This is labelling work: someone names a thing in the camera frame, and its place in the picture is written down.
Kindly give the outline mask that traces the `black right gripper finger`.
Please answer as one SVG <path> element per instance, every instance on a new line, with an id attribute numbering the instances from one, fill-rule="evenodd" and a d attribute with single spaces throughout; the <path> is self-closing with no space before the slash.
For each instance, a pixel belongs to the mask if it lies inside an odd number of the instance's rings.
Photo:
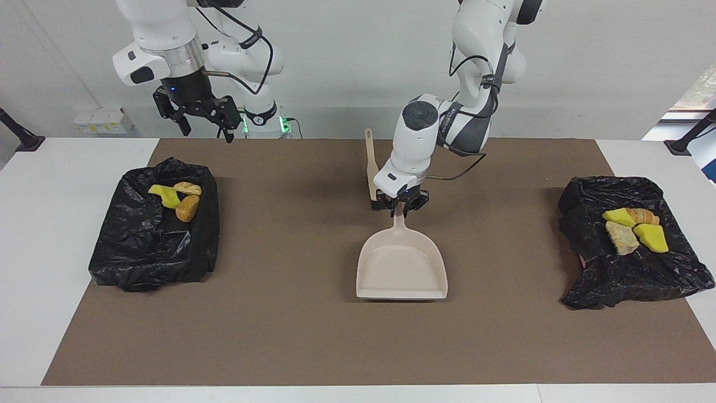
<path id="1" fill-rule="evenodd" d="M 231 144 L 234 141 L 234 131 L 242 123 L 234 99 L 230 95 L 215 99 L 215 112 L 215 117 L 218 118 L 218 133 L 223 135 L 226 143 Z"/>
<path id="2" fill-rule="evenodd" d="M 166 89 L 164 89 L 164 87 L 158 87 L 156 91 L 154 91 L 153 99 L 154 104 L 158 108 L 159 115 L 163 119 L 168 119 L 176 123 L 183 136 L 189 136 L 191 131 L 189 121 L 181 108 L 174 108 Z"/>

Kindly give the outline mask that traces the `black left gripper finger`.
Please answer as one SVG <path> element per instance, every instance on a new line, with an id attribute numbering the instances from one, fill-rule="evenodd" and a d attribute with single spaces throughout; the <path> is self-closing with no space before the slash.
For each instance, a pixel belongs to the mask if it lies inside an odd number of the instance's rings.
<path id="1" fill-rule="evenodd" d="M 390 217 L 395 215 L 395 199 L 384 194 L 383 191 L 377 190 L 373 200 L 373 211 L 388 210 Z"/>
<path id="2" fill-rule="evenodd" d="M 430 201 L 430 194 L 427 190 L 419 190 L 414 195 L 409 195 L 407 201 L 404 202 L 404 217 L 407 218 L 409 212 L 419 210 Z"/>

